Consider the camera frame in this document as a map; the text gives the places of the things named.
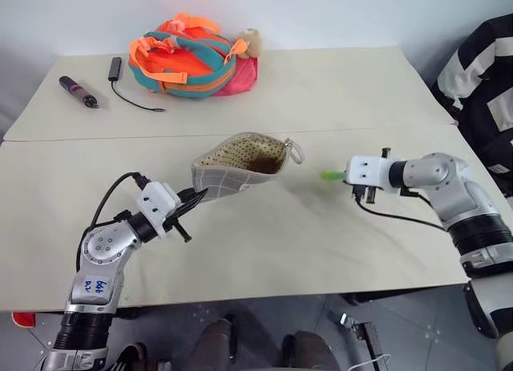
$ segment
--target plush toy head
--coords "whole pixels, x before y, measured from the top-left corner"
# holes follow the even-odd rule
[[[242,32],[238,38],[242,38],[248,44],[248,49],[243,54],[239,54],[240,58],[260,56],[262,52],[262,40],[258,30],[248,28]]]

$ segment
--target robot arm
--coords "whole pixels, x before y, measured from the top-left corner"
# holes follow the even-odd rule
[[[206,191],[176,194],[167,184],[141,185],[139,212],[122,212],[114,222],[87,231],[79,248],[79,270],[45,371],[100,370],[107,359],[107,338],[123,287],[123,269],[132,253],[173,227],[191,237],[178,218],[193,209]]]
[[[354,156],[346,181],[367,187],[374,202],[375,188],[398,193],[421,189],[452,237],[460,263],[471,281],[464,292],[478,331],[498,339],[499,369],[513,364],[513,236],[486,192],[469,180],[464,161],[443,153],[421,159]]]

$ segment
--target red object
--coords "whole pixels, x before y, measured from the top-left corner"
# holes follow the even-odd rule
[[[237,57],[235,68],[230,81],[212,96],[231,96],[252,90],[258,78],[258,58]]]
[[[35,313],[11,313],[13,322],[23,329],[35,327]]]

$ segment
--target gray pouch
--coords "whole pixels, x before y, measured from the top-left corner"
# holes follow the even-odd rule
[[[240,133],[194,162],[192,183],[197,192],[208,188],[202,201],[234,195],[276,177],[289,157],[297,164],[305,159],[291,139],[281,141],[259,133]]]

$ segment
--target black pen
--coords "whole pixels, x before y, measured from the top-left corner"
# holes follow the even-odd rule
[[[61,77],[59,79],[59,82],[60,82],[61,86],[66,91],[70,92],[74,97],[76,97],[77,99],[82,101],[86,107],[89,107],[89,108],[98,108],[99,107],[98,101],[96,100],[96,98],[91,93],[89,93],[88,91],[83,89],[75,81],[70,79],[69,77],[67,77],[67,76]]]

